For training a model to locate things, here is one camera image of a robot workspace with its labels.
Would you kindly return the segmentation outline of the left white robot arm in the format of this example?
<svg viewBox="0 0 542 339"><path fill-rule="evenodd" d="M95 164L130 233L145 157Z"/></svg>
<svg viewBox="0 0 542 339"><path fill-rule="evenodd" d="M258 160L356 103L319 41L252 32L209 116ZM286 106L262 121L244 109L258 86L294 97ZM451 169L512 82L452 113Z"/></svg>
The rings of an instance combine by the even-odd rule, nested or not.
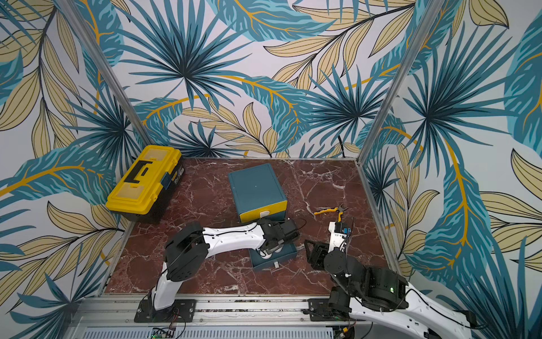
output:
<svg viewBox="0 0 542 339"><path fill-rule="evenodd" d="M193 278L207 258L218 254L249 249L270 258L300 236L292 219L259 219L236 227L202 227L197 221L185 224L165 245L162 272L150 292L152 310L172 307L175 295L185 281Z"/></svg>

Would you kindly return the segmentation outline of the teal drawer cabinet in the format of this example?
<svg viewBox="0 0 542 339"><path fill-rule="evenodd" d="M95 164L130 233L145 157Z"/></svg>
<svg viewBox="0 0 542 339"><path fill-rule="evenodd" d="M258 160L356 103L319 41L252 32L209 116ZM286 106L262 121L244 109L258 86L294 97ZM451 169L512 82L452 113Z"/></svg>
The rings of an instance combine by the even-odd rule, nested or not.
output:
<svg viewBox="0 0 542 339"><path fill-rule="evenodd" d="M270 164L241 169L228 174L231 192L238 211L287 201Z"/></svg>

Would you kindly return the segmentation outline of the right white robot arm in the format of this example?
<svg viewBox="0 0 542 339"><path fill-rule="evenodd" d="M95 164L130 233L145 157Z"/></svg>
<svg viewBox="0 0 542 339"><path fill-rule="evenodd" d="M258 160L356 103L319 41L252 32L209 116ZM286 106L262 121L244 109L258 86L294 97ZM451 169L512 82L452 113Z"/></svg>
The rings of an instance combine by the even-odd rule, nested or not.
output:
<svg viewBox="0 0 542 339"><path fill-rule="evenodd" d="M368 321L415 338L472 338L473 312L451 310L424 296L389 268L366 266L337 246L306 240L310 266L328 273L335 286L327 299L310 299L312 321Z"/></svg>

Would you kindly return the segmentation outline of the yellow top drawer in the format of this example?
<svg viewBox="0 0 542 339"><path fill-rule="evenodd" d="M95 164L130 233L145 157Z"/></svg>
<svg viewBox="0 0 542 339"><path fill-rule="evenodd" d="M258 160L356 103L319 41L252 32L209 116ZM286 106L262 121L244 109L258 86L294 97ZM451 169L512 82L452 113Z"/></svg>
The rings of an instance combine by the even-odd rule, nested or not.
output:
<svg viewBox="0 0 542 339"><path fill-rule="evenodd" d="M287 203L288 201L280 201L268 206L259 206L243 211L239 210L239 219L242 223L254 222L260 219L272 221L285 220L287 217Z"/></svg>

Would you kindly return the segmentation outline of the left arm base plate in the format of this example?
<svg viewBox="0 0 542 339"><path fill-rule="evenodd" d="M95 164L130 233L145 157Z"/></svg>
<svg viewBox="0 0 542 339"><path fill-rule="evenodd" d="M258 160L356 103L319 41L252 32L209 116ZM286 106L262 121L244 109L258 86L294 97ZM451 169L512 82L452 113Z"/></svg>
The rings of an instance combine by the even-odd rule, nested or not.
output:
<svg viewBox="0 0 542 339"><path fill-rule="evenodd" d="M191 323L196 310L195 299L175 299L172 306L155 310L152 301L146 297L138 305L135 323L172 323L181 321Z"/></svg>

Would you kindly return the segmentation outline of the teal bottom drawer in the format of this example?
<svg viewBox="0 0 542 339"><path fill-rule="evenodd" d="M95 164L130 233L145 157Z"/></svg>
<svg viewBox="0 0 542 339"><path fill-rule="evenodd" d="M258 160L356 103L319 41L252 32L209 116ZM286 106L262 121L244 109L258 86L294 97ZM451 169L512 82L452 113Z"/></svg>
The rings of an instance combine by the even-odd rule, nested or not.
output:
<svg viewBox="0 0 542 339"><path fill-rule="evenodd" d="M267 268L278 268L280 264L297 257L298 250L294 244L285 244L280 251L276 251L269 258L264 258L258 251L250 249L251 264L254 271Z"/></svg>

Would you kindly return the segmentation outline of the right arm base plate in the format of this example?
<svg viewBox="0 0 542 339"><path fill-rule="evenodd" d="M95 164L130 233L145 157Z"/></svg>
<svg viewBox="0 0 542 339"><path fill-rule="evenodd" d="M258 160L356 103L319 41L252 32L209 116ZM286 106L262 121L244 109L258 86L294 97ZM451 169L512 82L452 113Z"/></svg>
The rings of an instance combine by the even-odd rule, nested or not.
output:
<svg viewBox="0 0 542 339"><path fill-rule="evenodd" d="M330 298L309 299L309 306L302 312L310 316L311 321L365 321L359 315L351 313L350 298L343 301L332 302Z"/></svg>

